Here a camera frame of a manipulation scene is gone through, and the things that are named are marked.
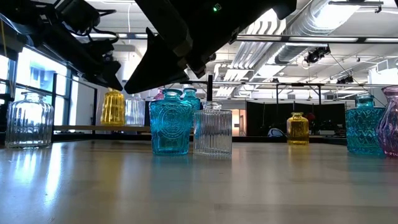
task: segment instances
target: yellow glass vase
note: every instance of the yellow glass vase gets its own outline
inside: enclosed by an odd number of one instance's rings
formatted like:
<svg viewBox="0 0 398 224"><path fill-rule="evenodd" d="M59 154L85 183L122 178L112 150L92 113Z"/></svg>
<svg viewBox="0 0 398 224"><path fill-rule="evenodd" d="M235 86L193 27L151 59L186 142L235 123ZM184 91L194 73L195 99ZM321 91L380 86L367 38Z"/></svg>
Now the yellow glass vase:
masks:
<svg viewBox="0 0 398 224"><path fill-rule="evenodd" d="M287 120L287 142L289 144L308 144L310 142L308 120L303 113L292 113Z"/></svg>
<svg viewBox="0 0 398 224"><path fill-rule="evenodd" d="M105 94L102 107L101 124L123 126L125 123L126 103L124 95L117 90L109 89Z"/></svg>

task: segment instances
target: ceiling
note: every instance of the ceiling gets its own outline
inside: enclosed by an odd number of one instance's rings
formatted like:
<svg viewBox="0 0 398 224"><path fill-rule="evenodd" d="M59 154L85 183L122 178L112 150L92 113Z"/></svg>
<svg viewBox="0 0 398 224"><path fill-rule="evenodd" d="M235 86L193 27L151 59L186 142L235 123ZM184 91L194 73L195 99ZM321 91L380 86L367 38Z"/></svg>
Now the ceiling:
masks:
<svg viewBox="0 0 398 224"><path fill-rule="evenodd" d="M86 0L97 9L115 9L117 13L101 18L98 28L110 30L113 32L145 32L145 28L149 27L155 31L153 25L135 3L110 3L98 0ZM298 0L297 10L287 18L289 26L301 9L303 9L310 1ZM394 0L384 0L382 12L376 14L376 7L362 7L355 12L342 26L334 30L330 35L385 35L398 36L398 26L395 22L398 19L398 9ZM142 55L146 51L146 40L124 40L120 44L131 44L135 46ZM213 71L217 63L231 63L241 42L235 42L232 45L226 44L217 51L216 62L207 65L208 71ZM330 77L341 72L344 69L353 69L354 78L360 83L368 81L368 69L373 67L376 62L382 61L385 57L398 57L398 45L358 45L358 44L331 44L331 54L323 58L319 63L312 65L309 69L306 63L303 63L303 56L296 58L292 64L295 66L285 67L275 76L280 82L305 82L308 78L311 82L331 82Z"/></svg>

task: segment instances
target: wooden tabletop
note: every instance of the wooden tabletop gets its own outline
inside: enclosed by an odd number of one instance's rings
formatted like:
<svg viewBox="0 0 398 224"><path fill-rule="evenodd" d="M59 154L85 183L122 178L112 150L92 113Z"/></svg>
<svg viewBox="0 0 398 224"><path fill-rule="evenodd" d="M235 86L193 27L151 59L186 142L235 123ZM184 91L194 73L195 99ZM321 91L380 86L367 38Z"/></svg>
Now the wooden tabletop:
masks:
<svg viewBox="0 0 398 224"><path fill-rule="evenodd" d="M150 142L0 149L0 223L397 223L398 159L344 146L234 143L232 158Z"/></svg>

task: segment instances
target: black partition wall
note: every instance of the black partition wall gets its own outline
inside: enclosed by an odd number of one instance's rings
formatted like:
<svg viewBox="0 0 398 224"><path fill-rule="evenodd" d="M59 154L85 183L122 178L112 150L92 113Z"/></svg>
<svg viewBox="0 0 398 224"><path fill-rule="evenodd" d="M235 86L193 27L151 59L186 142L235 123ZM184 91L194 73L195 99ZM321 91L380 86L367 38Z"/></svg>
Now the black partition wall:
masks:
<svg viewBox="0 0 398 224"><path fill-rule="evenodd" d="M267 136L270 128L286 133L286 121L292 112L302 112L310 121L312 133L319 130L334 130L338 125L345 127L345 105L310 105L303 103L255 103L246 102L247 136Z"/></svg>

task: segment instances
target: table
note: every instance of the table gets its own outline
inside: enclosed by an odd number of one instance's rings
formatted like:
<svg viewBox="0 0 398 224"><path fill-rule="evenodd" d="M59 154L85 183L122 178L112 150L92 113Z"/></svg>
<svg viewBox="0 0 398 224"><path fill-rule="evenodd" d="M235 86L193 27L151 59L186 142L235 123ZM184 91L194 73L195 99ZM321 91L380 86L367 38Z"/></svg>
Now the table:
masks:
<svg viewBox="0 0 398 224"><path fill-rule="evenodd" d="M232 158L150 142L0 149L0 223L397 223L398 159L345 146L234 143Z"/></svg>

